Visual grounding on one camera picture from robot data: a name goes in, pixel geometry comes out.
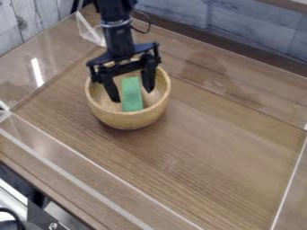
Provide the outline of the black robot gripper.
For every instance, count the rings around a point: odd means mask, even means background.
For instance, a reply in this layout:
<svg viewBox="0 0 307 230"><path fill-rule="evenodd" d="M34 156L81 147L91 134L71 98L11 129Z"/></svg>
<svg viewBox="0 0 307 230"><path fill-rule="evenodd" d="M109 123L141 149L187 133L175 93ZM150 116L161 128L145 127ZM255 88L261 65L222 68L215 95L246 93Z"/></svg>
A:
<svg viewBox="0 0 307 230"><path fill-rule="evenodd" d="M155 89L159 43L135 43L131 12L138 0L97 0L107 51L87 63L94 82L103 84L113 102L122 101L114 77L142 70L147 92Z"/></svg>

